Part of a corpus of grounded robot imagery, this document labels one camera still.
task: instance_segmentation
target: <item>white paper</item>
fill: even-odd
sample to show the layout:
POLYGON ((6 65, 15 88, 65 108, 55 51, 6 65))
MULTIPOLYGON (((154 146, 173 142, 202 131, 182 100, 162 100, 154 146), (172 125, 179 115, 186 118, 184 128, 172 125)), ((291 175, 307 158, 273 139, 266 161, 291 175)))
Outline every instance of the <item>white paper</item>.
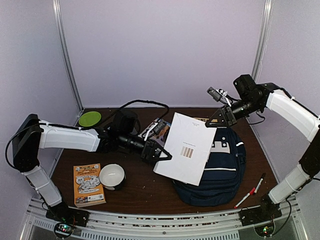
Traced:
POLYGON ((199 186, 216 131, 215 127, 206 127, 201 120, 175 112, 164 145, 172 159, 158 161, 153 171, 199 186))

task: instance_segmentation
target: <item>orange book cover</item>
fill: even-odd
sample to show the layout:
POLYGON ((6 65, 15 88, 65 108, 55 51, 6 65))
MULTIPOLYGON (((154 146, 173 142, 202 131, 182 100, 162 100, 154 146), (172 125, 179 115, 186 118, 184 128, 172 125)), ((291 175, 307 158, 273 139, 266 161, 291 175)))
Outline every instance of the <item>orange book cover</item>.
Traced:
POLYGON ((74 166, 74 205, 78 208, 104 204, 104 188, 99 180, 100 163, 74 166))

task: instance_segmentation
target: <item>white label on backpack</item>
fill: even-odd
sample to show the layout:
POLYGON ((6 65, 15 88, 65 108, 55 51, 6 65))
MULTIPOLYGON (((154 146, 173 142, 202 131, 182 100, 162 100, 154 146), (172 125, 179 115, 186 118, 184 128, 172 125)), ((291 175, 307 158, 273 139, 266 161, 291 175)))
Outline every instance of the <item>white label on backpack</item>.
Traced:
POLYGON ((230 147, 228 142, 222 143, 221 141, 215 141, 211 147, 211 153, 230 153, 230 147))

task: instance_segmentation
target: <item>navy backpack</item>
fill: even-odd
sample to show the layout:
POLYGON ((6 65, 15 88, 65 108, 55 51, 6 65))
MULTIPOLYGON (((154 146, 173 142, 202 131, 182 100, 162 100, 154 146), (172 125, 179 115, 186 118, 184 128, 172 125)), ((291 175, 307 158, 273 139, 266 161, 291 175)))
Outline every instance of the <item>navy backpack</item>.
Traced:
POLYGON ((246 149, 229 127, 217 128, 199 186, 173 181, 181 200, 192 206, 217 206, 237 194, 246 169, 246 149))

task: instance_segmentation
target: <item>red marker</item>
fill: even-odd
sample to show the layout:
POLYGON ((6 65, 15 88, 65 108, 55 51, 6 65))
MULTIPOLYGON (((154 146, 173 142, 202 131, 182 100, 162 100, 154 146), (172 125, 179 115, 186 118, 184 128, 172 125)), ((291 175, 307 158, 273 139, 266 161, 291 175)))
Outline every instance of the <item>red marker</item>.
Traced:
POLYGON ((256 190, 256 188, 255 188, 255 187, 254 187, 254 188, 252 188, 252 190, 251 190, 250 192, 248 192, 248 193, 244 196, 244 198, 242 198, 242 199, 241 199, 241 201, 240 201, 240 202, 238 202, 238 204, 237 204, 237 205, 235 205, 233 208, 234 208, 234 209, 238 208, 238 207, 239 207, 239 205, 240 205, 240 204, 242 204, 242 203, 244 202, 244 200, 246 200, 250 195, 253 195, 253 194, 254 194, 255 190, 256 190))

